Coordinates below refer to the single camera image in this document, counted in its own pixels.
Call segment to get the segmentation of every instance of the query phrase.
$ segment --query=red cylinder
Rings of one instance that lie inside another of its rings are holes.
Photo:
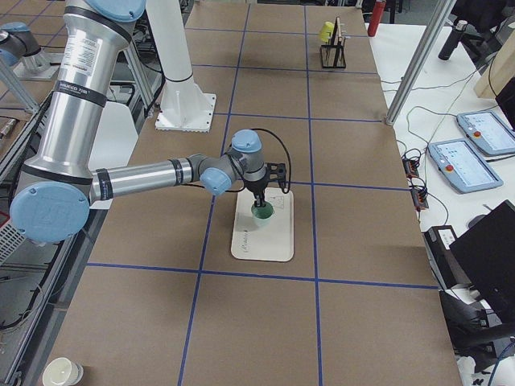
[[[381,18],[383,16],[383,12],[385,11],[386,1],[377,0],[376,4],[373,6],[372,18],[370,19],[369,24],[369,36],[375,36],[377,32],[377,27],[381,22]]]

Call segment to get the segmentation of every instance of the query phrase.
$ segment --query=blue joint cap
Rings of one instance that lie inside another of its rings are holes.
[[[4,25],[0,26],[3,30],[7,32],[29,32],[31,29],[22,22],[12,22],[12,23],[5,23]]]
[[[231,145],[241,153],[255,153],[262,147],[258,133],[251,129],[243,129],[235,133]]]
[[[120,23],[131,23],[141,18],[146,0],[85,0],[102,16]]]
[[[18,63],[18,58],[6,50],[0,50],[0,57],[8,66],[14,66]]]
[[[89,201],[67,183],[35,183],[20,191],[10,206],[13,225],[26,238],[55,243],[80,231],[89,215]]]
[[[204,170],[204,173],[200,175],[200,181],[215,196],[225,193],[233,185],[233,181],[227,173],[215,167]]]

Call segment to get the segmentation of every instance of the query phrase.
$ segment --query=yellow cup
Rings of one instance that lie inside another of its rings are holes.
[[[322,29],[319,32],[319,39],[322,40],[324,43],[327,43],[331,39],[331,35],[334,29],[334,23],[325,22],[322,26]]]

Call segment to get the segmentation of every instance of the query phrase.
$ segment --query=desk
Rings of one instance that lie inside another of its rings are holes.
[[[370,39],[373,54],[376,58],[377,70],[382,80],[400,80],[413,52],[417,47],[422,33],[422,26],[386,25],[381,24],[375,38]],[[461,80],[472,74],[476,68],[470,60],[467,52],[459,45],[453,52],[448,61],[438,59],[438,53],[445,40],[447,39],[450,27],[444,27],[430,53],[420,76],[417,79],[415,88],[432,87],[436,85],[451,84],[456,80]],[[438,113],[445,113],[453,100],[462,92],[461,96],[454,103],[449,113],[466,113],[481,109],[488,109],[496,105],[493,100],[479,99],[474,93],[474,85],[480,78],[475,73],[471,81],[465,86],[465,81],[459,82],[449,88],[437,88],[432,90],[414,90],[408,98],[397,122],[394,125],[397,139],[405,142],[408,148],[423,149],[425,143],[407,132],[406,115],[415,106],[421,105]],[[383,84],[384,90],[396,88],[395,85]],[[393,92],[385,92],[387,104],[393,99]],[[505,116],[499,108],[492,111],[496,112],[505,121]],[[415,110],[410,115],[410,127],[412,131],[424,138],[430,138],[440,121],[440,117],[424,112],[421,109]],[[448,139],[462,138],[462,131],[459,129],[454,117],[446,117],[441,127],[436,132],[434,142],[445,141]],[[403,146],[399,146],[401,154],[404,152]],[[422,162],[421,175],[424,177],[425,160]],[[448,224],[455,229],[457,236],[467,230],[467,222],[474,216],[488,213],[483,204],[494,208],[505,199],[515,202],[515,158],[492,163],[491,166],[504,180],[505,184],[497,189],[489,191],[479,191],[461,195],[456,193],[447,183],[444,177],[438,172],[435,164],[430,161],[426,165],[425,180],[429,192],[441,199],[449,210]],[[424,232],[428,228],[441,225],[445,219],[445,211],[440,203],[429,197],[430,209],[423,211],[421,215],[420,228]],[[513,385],[515,380],[515,358],[509,358],[501,362],[499,371],[496,374],[493,385]],[[475,378],[486,378],[488,376],[478,375]]]
[[[337,15],[346,72],[319,63],[316,34]],[[361,12],[200,2],[187,39],[196,82],[217,94],[211,132],[150,119],[130,163],[272,129],[293,159],[294,258],[230,256],[234,195],[115,199],[49,360],[81,363],[95,386],[459,385]]]

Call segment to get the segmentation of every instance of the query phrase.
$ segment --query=brown table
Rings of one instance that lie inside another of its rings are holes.
[[[316,34],[337,15],[344,72],[319,63]],[[293,159],[295,256],[231,257],[235,195],[115,199],[49,360],[81,363],[94,386],[459,385],[360,11],[201,2],[187,39],[218,97],[211,132],[150,119],[130,163],[217,155],[238,129],[272,129]]]

